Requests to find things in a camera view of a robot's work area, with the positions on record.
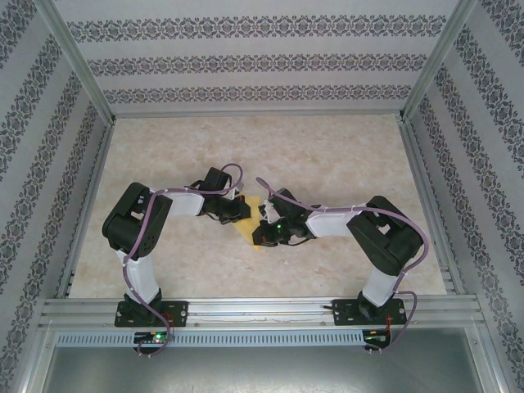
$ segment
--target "black mounting plate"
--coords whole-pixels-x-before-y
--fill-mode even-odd
[[[335,299],[331,306],[335,326],[387,325],[387,315],[391,317],[391,325],[404,325],[407,319],[402,299],[389,300],[384,311],[374,321],[368,321],[359,312],[359,301],[357,299]]]
[[[172,328],[185,328],[187,322],[187,311],[189,303],[186,301],[165,301],[160,303],[160,313],[169,313],[170,324]],[[121,301],[118,304],[115,315],[115,326],[117,328],[161,328],[164,326],[162,321],[155,318],[155,322],[151,325],[145,324],[143,320],[135,320],[126,318],[125,310],[127,309],[127,302]]]

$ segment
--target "wall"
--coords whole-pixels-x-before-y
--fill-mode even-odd
[[[0,392],[79,226],[106,126],[30,0],[0,0]]]
[[[524,13],[479,2],[412,126],[463,282],[524,391]]]
[[[117,115],[404,105],[457,0],[57,0]]]

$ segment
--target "floral border stripe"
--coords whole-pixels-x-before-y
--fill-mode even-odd
[[[521,285],[524,286],[524,235],[520,232],[520,225],[516,224],[517,217],[506,201],[506,194],[501,189],[499,177],[493,170],[490,158],[482,146],[482,140],[445,66],[442,66],[436,73],[435,82],[457,128],[458,136],[463,142],[464,150],[477,175],[481,190],[485,193],[484,198],[495,219],[495,225],[500,231],[500,237],[504,240],[506,251],[510,254],[509,259],[515,264],[513,268],[522,279]],[[449,154],[446,145],[439,145],[438,148]]]
[[[11,111],[7,113],[2,122],[0,128],[0,182],[3,180],[2,174],[7,171],[9,161],[20,143],[20,137],[25,133],[29,119],[40,102],[43,90],[61,54],[58,43],[52,35],[49,35],[20,89],[20,94],[16,96],[11,105]]]
[[[90,60],[95,76],[283,71],[420,71],[426,55],[324,54],[140,57]]]
[[[500,33],[515,52],[515,57],[524,67],[524,12],[517,0],[482,0],[482,6],[499,28]]]
[[[36,14],[31,0],[12,0],[0,17],[0,70]]]
[[[144,39],[409,36],[436,37],[443,15],[243,16],[88,20],[67,25],[78,43]]]
[[[468,68],[477,91],[481,94],[495,125],[499,127],[502,139],[508,145],[508,151],[511,152],[511,157],[524,178],[524,122],[518,117],[508,94],[504,92],[504,86],[496,77],[495,71],[468,27],[460,32],[454,46]]]
[[[22,352],[22,344],[27,337],[27,330],[29,322],[33,318],[34,307],[37,303],[37,298],[42,290],[45,276],[47,274],[47,267],[51,261],[56,239],[58,238],[62,222],[66,215],[67,206],[73,194],[73,189],[77,176],[80,171],[80,165],[89,139],[93,134],[93,126],[97,119],[97,110],[92,103],[89,104],[86,114],[82,120],[78,136],[75,144],[71,149],[70,157],[67,161],[65,171],[62,175],[60,187],[56,191],[55,200],[53,202],[51,213],[47,218],[42,240],[38,244],[38,251],[34,255],[34,261],[31,264],[31,272],[27,276],[25,282],[24,293],[20,297],[20,304],[16,307],[15,319],[11,322],[12,328],[7,334],[7,344],[2,348],[2,357],[0,358],[0,391],[9,391],[9,384],[12,381],[18,362],[19,356]],[[98,153],[102,147],[102,135],[97,147]],[[91,182],[93,177],[93,169],[89,175],[88,182]],[[81,203],[80,211],[83,209],[84,203]]]
[[[18,254],[20,241],[24,238],[36,201],[40,197],[47,174],[51,169],[52,160],[81,88],[82,84],[76,74],[73,73],[62,91],[55,114],[49,121],[47,130],[40,142],[33,164],[27,174],[27,180],[19,194],[20,199],[16,201],[11,213],[11,220],[7,222],[0,243],[0,294],[3,293],[3,286],[9,278],[9,270],[11,270]]]
[[[110,104],[145,102],[236,102],[299,100],[404,100],[408,85],[232,86],[106,90]]]
[[[512,313],[508,310],[508,299],[504,296],[504,290],[499,277],[494,273],[494,267],[491,262],[490,254],[484,244],[482,234],[479,232],[475,215],[472,213],[471,204],[464,191],[462,180],[459,172],[449,154],[449,151],[442,151],[440,146],[445,145],[444,137],[440,129],[440,124],[436,118],[431,103],[425,96],[418,107],[420,114],[426,125],[427,132],[430,135],[431,143],[435,149],[436,157],[439,161],[440,170],[444,175],[445,182],[448,186],[448,192],[454,203],[455,213],[466,238],[466,243],[472,256],[472,262],[477,268],[480,284],[484,289],[490,311],[493,313],[493,320],[496,322],[497,330],[502,338],[502,345],[506,349],[508,361],[513,365],[512,371],[516,374],[518,386],[524,390],[524,349],[522,348],[522,339],[518,335],[518,327],[512,321]],[[423,152],[415,134],[418,148]],[[430,171],[426,161],[423,159],[426,171]]]

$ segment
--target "yellow object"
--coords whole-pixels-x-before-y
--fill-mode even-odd
[[[249,244],[253,245],[253,232],[260,225],[260,198],[257,196],[246,196],[246,204],[251,208],[251,217],[233,223],[233,227],[235,227],[235,229],[246,238]],[[253,247],[256,250],[260,249],[260,246],[253,245]]]

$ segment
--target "beige floor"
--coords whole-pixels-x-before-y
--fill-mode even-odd
[[[101,228],[131,182],[181,187],[230,161],[244,167],[247,195],[265,195],[255,176],[310,204],[347,206],[380,194],[426,228],[393,115],[118,120],[70,296],[124,294]],[[207,217],[167,221],[153,255],[167,297],[353,296],[372,268],[352,238],[256,251],[233,226]],[[445,293],[433,251],[402,288]]]

